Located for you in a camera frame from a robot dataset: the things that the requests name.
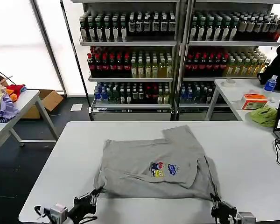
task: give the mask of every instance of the metal shelf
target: metal shelf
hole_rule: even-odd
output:
[[[208,108],[210,104],[179,104],[179,108]],[[228,108],[227,104],[216,104],[215,107]]]
[[[93,104],[96,109],[171,109],[170,104]]]
[[[90,82],[172,82],[173,78],[92,78]]]
[[[93,47],[147,47],[175,46],[176,41],[127,41],[127,42],[80,42],[81,46]]]
[[[190,41],[188,46],[269,46],[278,47],[280,42],[257,41]]]
[[[213,82],[215,79],[254,79],[256,77],[193,77],[183,78],[183,82]]]

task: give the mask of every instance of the fabric pile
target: fabric pile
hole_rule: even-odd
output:
[[[20,112],[15,108],[13,102],[17,100],[23,87],[25,86],[11,85],[2,87],[2,85],[0,85],[0,123],[7,123]]]
[[[201,198],[219,194],[215,164],[188,126],[164,139],[106,140],[94,188],[107,197]]]

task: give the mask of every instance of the cable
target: cable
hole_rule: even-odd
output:
[[[9,81],[11,81],[14,85],[16,85],[16,83],[14,83],[10,78],[8,78],[6,75],[4,75],[2,72],[0,72],[0,74],[2,74],[5,78],[7,78]]]

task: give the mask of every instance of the water bottle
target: water bottle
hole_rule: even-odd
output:
[[[264,89],[264,95],[266,96],[266,98],[273,102],[273,98],[271,97],[271,93],[274,90],[276,84],[277,84],[277,79],[278,76],[272,76],[272,78],[270,78],[269,80],[267,80]]]

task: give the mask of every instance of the cardboard box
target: cardboard box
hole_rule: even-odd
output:
[[[39,98],[42,101],[43,106],[51,112],[58,104],[63,100],[55,90],[39,90]],[[35,105],[33,105],[29,111],[22,117],[24,119],[39,119],[41,117]]]

